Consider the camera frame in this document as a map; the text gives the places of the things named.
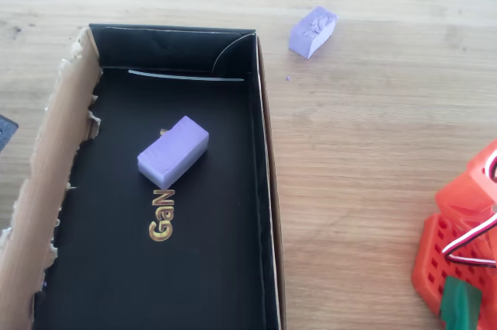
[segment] wooden table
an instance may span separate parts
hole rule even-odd
[[[287,49],[339,15],[310,60]],[[57,77],[90,22],[255,28],[273,121],[289,329],[437,328],[412,289],[435,192],[497,137],[495,0],[0,0],[0,227]]]

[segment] lavender eraser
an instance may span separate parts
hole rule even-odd
[[[184,116],[175,126],[138,155],[138,169],[167,190],[207,150],[209,134]]]
[[[317,6],[292,29],[290,49],[309,58],[332,35],[338,18]]]

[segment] orange plastic object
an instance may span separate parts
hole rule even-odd
[[[497,150],[497,140],[480,151],[468,164],[466,171],[444,186],[435,199],[442,215],[461,232],[467,232],[489,219],[497,203],[497,183],[484,174],[485,161]],[[478,257],[493,259],[487,235],[472,242]]]
[[[446,277],[454,276],[465,280],[480,289],[483,294],[477,329],[495,329],[497,297],[493,287],[497,287],[497,277],[492,274],[492,269],[454,264],[445,260],[442,255],[442,248],[460,235],[458,228],[440,214],[432,215],[425,220],[412,271],[412,284],[428,304],[429,309],[438,316]],[[459,254],[477,256],[471,244],[461,248]]]

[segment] torn cardboard edge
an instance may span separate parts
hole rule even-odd
[[[264,119],[278,325],[284,330],[280,211],[273,146],[268,131],[269,106],[257,36],[255,41]],[[30,161],[31,176],[25,180],[19,192],[17,207],[12,215],[12,226],[0,237],[0,292],[8,293],[0,297],[0,328],[28,329],[32,325],[33,295],[43,285],[44,269],[57,258],[57,249],[50,241],[53,240],[54,221],[57,220],[64,195],[69,189],[73,189],[68,184],[68,179],[74,158],[80,143],[95,138],[99,132],[100,119],[93,116],[89,106],[97,99],[92,92],[102,73],[99,50],[92,31],[83,29],[77,45],[75,43],[71,46],[71,57],[61,62],[59,78],[55,83],[54,93],[50,96],[47,115],[38,133]]]

